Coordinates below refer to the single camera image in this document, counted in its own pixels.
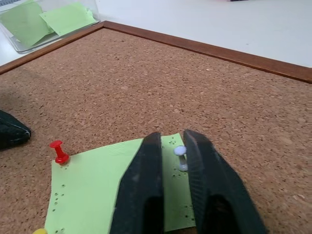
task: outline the red push pin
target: red push pin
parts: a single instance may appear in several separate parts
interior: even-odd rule
[[[57,158],[55,159],[55,162],[58,163],[58,164],[63,164],[63,163],[66,163],[68,160],[69,160],[69,156],[68,154],[64,153],[62,148],[60,147],[60,145],[62,144],[63,142],[60,141],[60,140],[56,140],[56,141],[53,141],[51,144],[50,144],[50,147],[51,148],[54,148],[55,151],[57,152]]]

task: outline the cork surface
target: cork surface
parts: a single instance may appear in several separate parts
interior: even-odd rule
[[[192,129],[240,174],[271,233],[307,234],[309,100],[303,82],[97,31],[0,76],[0,109],[33,131],[0,152],[0,233],[43,227],[53,140],[73,155]]]

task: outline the green paper in container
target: green paper in container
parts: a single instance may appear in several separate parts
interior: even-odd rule
[[[0,15],[0,22],[23,45],[30,47],[53,30],[40,17],[40,5],[28,0]]]
[[[119,181],[142,139],[103,146],[52,162],[51,198],[45,228],[58,234],[108,234]],[[162,136],[165,231],[195,226],[187,173],[179,171],[174,148],[180,134]]]
[[[59,36],[96,22],[92,11],[80,2],[41,13],[40,16]]]

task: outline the wooden board edge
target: wooden board edge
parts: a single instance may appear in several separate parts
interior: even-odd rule
[[[104,28],[160,42],[214,58],[234,62],[257,70],[312,83],[312,68],[243,53],[198,41],[178,38],[124,24],[104,21]]]
[[[39,49],[39,50],[35,50],[34,52],[31,52],[21,58],[18,58],[14,61],[11,61],[7,64],[4,64],[2,66],[0,66],[0,75],[10,71],[10,70],[13,70],[19,66],[22,66],[23,64],[27,63],[27,62],[30,62],[34,59],[37,59],[47,53],[50,53],[56,49],[59,49],[60,47],[62,46],[65,46],[75,40],[78,40],[82,37],[85,37],[86,35],[89,35],[99,29],[102,29],[103,28],[103,22],[99,22],[93,26],[90,26],[84,30],[81,30],[75,34],[72,34],[66,38],[63,38],[59,41],[56,41],[48,46],[45,46],[43,47],[42,49]]]

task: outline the clear push pin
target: clear push pin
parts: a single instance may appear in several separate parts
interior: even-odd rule
[[[179,169],[180,169],[180,171],[186,172],[188,170],[187,162],[186,162],[186,158],[185,158],[186,147],[184,145],[179,145],[178,147],[176,147],[174,149],[174,153],[176,156],[179,156],[179,160],[180,160]]]

